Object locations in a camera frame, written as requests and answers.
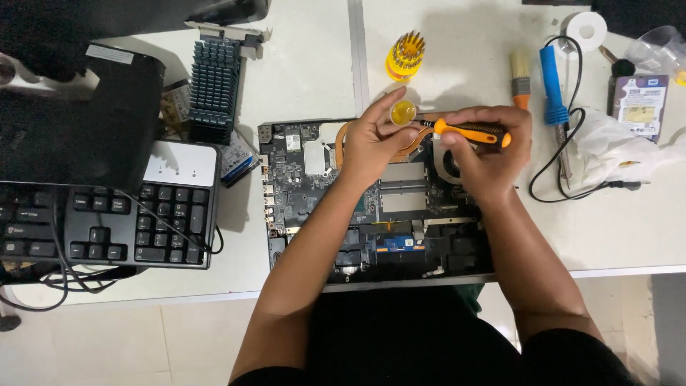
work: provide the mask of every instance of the yellow screwdriver bit holder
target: yellow screwdriver bit holder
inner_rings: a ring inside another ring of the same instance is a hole
[[[409,80],[417,73],[424,57],[424,38],[414,31],[395,42],[386,56],[386,73],[398,82]]]

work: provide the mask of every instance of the screwdriver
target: screwdriver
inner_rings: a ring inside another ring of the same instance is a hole
[[[472,144],[477,145],[494,144],[506,148],[512,141],[510,133],[500,124],[467,122],[449,126],[443,118],[438,121],[417,120],[416,122],[434,129],[437,134],[445,134],[451,131],[460,133]]]

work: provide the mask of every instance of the brush bristles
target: brush bristles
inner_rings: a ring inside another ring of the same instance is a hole
[[[525,48],[518,48],[510,53],[512,79],[529,78],[529,55]]]

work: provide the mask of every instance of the tile floor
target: tile floor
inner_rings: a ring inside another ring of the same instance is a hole
[[[577,281],[616,352],[626,351],[622,304],[626,310],[626,304],[650,296],[649,286],[623,292],[623,281]],[[479,302],[480,317],[519,347],[512,311],[498,284],[487,284]],[[255,299],[247,299],[19,312],[23,324],[0,333],[0,385],[225,385],[254,306]]]

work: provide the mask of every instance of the hand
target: hand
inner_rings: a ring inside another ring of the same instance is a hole
[[[459,133],[446,133],[441,143],[460,167],[460,178],[467,192],[482,208],[507,202],[508,194],[524,166],[531,160],[531,114],[509,106],[476,106],[444,116],[448,124],[499,122],[512,135],[512,142],[497,152],[475,151]]]
[[[400,128],[390,123],[388,110],[403,98],[406,91],[401,87],[389,92],[348,125],[339,180],[364,191],[381,178],[391,157],[419,136],[417,128]]]

